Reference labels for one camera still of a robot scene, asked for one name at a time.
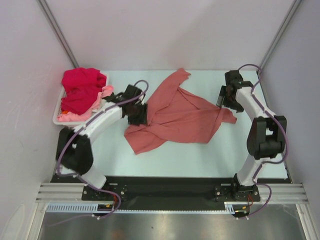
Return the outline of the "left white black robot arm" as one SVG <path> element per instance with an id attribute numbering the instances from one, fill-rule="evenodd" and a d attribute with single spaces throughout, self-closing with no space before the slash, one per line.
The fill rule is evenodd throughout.
<path id="1" fill-rule="evenodd" d="M 148 104 L 144 98 L 148 88 L 145 80 L 129 84 L 125 91 L 103 97 L 104 105 L 85 122 L 73 128 L 64 127 L 57 143 L 56 174 L 76 177 L 90 185 L 98 199 L 107 199 L 111 188 L 107 177 L 94 166 L 92 144 L 104 130 L 124 117 L 129 124 L 146 124 Z"/>

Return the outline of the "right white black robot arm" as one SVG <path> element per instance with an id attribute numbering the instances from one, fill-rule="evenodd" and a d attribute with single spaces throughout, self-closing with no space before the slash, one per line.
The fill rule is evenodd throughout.
<path id="1" fill-rule="evenodd" d="M 244 202 L 259 195 L 257 177 L 263 167 L 281 163 L 274 159 L 285 150 L 287 119 L 277 116 L 260 102 L 254 93 L 256 86 L 245 81 L 239 70 L 230 70 L 224 77 L 225 85 L 220 89 L 217 106 L 245 112 L 251 127 L 246 141 L 247 159 L 231 185 L 216 190 L 215 195 L 225 196 L 228 201 Z"/>

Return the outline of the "salmon pink t shirt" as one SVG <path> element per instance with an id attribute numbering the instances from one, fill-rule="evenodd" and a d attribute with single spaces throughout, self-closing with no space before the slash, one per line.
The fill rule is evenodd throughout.
<path id="1" fill-rule="evenodd" d="M 183 68 L 169 75 L 147 101 L 147 123 L 131 124 L 125 130 L 124 137 L 136 155 L 167 141 L 207 144 L 222 123 L 237 122 L 229 109 L 181 88 L 189 76 Z"/>

